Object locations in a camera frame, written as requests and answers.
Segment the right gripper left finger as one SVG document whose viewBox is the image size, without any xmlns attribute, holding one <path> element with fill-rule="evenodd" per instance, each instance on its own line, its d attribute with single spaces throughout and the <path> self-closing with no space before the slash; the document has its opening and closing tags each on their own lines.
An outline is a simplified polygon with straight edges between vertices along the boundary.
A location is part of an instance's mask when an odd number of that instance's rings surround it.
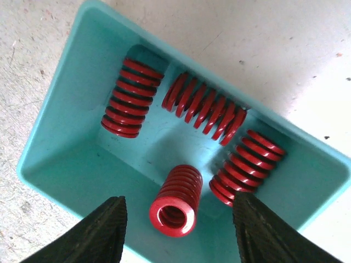
<svg viewBox="0 0 351 263">
<path fill-rule="evenodd" d="M 120 262 L 126 228 L 125 197 L 110 197 L 23 262 Z"/>
</svg>

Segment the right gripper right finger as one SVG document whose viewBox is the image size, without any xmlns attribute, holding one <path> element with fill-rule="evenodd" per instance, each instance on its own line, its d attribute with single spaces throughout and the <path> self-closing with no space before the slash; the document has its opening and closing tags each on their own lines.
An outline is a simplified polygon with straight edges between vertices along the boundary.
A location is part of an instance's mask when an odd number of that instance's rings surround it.
<svg viewBox="0 0 351 263">
<path fill-rule="evenodd" d="M 241 262 L 340 262 L 251 193 L 236 194 L 233 223 Z"/>
</svg>

